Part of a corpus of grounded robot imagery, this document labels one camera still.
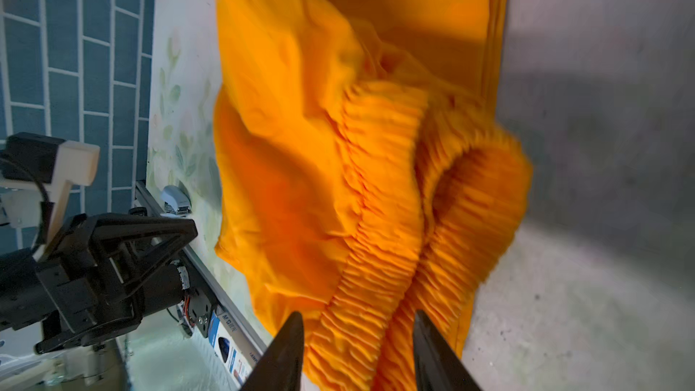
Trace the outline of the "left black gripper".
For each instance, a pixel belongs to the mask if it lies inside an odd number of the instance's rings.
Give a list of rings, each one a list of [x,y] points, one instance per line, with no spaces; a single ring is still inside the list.
[[[76,215],[51,245],[51,259],[27,250],[1,259],[1,328],[36,323],[36,353],[97,346],[135,331],[144,318],[185,297],[174,264],[198,235],[191,219],[106,213]]]

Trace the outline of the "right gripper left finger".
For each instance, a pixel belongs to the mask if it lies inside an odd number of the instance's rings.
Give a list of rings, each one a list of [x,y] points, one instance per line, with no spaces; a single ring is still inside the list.
[[[242,391],[300,391],[304,353],[302,315],[293,311],[264,351]]]

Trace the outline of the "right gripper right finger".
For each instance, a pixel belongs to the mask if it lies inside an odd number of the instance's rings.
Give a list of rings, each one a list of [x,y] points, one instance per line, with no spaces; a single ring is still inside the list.
[[[418,391],[481,391],[434,322],[422,310],[414,316],[413,344]]]

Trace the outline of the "orange shorts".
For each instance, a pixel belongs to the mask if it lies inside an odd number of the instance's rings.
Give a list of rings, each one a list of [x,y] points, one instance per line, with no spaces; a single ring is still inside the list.
[[[461,353],[532,168],[494,118],[507,0],[216,0],[222,225],[271,334],[330,390],[416,388],[424,311]]]

